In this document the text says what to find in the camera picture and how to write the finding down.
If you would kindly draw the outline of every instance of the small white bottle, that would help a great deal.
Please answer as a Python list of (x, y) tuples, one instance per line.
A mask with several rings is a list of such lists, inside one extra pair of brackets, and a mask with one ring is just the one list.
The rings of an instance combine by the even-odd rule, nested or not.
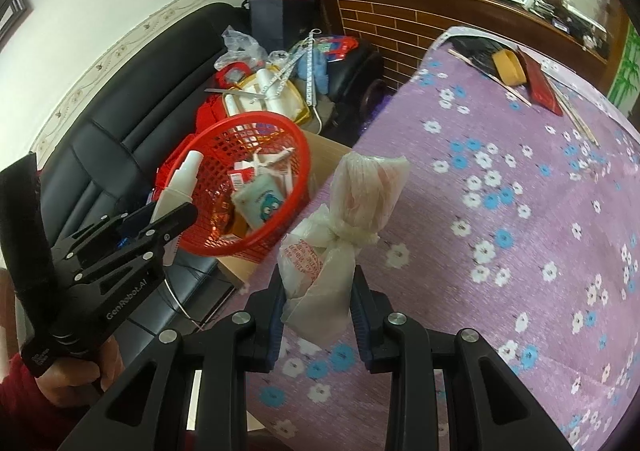
[[(187, 154), (180, 168), (178, 168), (171, 177), (169, 185), (160, 193), (156, 208), (151, 215), (151, 222), (162, 218), (184, 203), (191, 203), (191, 195), (198, 182), (198, 170), (200, 169), (200, 163), (203, 158), (204, 155), (201, 154), (201, 152), (194, 150)], [(165, 267), (172, 265), (174, 262), (180, 236), (182, 235), (175, 237), (164, 246), (162, 265)]]

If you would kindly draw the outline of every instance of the sofa backrest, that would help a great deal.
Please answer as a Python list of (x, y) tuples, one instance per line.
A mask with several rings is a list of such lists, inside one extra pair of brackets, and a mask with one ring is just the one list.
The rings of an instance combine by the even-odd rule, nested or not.
[(104, 214), (145, 204), (157, 168), (195, 130), (213, 63), (242, 9), (209, 4), (172, 25), (127, 61), (63, 136), (40, 175), (49, 243)]

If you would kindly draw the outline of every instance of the green bamboo painting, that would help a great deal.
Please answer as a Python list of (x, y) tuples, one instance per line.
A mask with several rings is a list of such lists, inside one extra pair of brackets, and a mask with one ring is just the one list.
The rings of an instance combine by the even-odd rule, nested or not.
[(634, 26), (629, 24), (626, 35), (625, 50), (618, 67), (618, 73), (609, 90), (609, 101), (618, 108), (629, 108), (635, 104), (638, 98), (638, 85), (640, 84), (640, 36)]

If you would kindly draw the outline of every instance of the red plastic basket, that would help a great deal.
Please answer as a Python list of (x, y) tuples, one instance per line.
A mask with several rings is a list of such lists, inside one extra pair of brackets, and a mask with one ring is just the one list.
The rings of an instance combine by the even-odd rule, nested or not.
[[(284, 148), (295, 148), (291, 155), (293, 191), (262, 227), (242, 240), (221, 240), (212, 220), (214, 196), (221, 194), (230, 200), (233, 189), (228, 171), (233, 169), (235, 162), (251, 160), (258, 148), (261, 154), (277, 154)], [(198, 219), (182, 234), (180, 247), (200, 256), (234, 255), (262, 261), (309, 201), (307, 181), (311, 157), (302, 130), (273, 112), (247, 112), (229, 117), (204, 130), (185, 147), (167, 182), (190, 150), (204, 155), (193, 191)]]

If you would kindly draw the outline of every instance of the red sleeve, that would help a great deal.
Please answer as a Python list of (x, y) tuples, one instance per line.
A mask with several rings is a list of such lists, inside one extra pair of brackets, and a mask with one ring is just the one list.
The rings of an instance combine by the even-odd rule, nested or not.
[(0, 417), (13, 437), (31, 451), (58, 449), (86, 408), (60, 409), (44, 398), (20, 354), (11, 360), (9, 375), (0, 384)]

